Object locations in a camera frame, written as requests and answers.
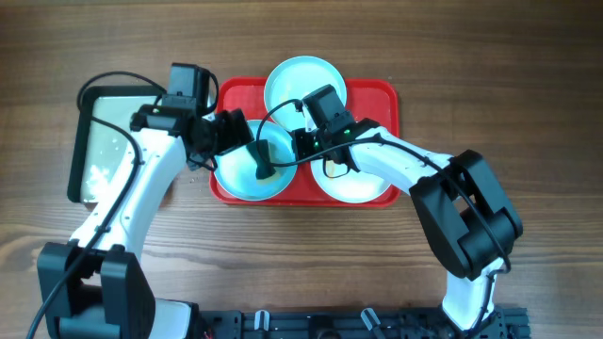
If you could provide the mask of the white plate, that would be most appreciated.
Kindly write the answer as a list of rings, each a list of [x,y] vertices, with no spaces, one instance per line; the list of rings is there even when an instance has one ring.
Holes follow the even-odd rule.
[[[381,177],[357,172],[332,160],[314,160],[310,167],[318,186],[328,196],[340,202],[371,202],[382,196],[390,187]]]

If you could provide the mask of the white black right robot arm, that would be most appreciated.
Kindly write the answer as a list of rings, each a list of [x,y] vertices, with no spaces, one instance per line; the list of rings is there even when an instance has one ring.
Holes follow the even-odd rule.
[[[411,197],[432,253],[448,273],[442,309],[462,333],[476,334],[494,311],[497,276],[523,223],[498,178],[475,151],[433,153],[392,135],[370,119],[333,133],[293,133],[300,162],[326,158],[375,175]]]

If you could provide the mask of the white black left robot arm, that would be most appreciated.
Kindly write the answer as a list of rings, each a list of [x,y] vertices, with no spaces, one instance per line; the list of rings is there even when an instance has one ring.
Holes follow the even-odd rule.
[[[166,88],[127,128],[95,122],[128,144],[108,190],[65,243],[47,243],[37,261],[41,324],[53,338],[208,338],[197,304],[155,297],[140,266],[150,225],[183,168],[215,171],[217,158],[253,141],[241,110],[218,112],[208,98],[216,75],[174,63]]]

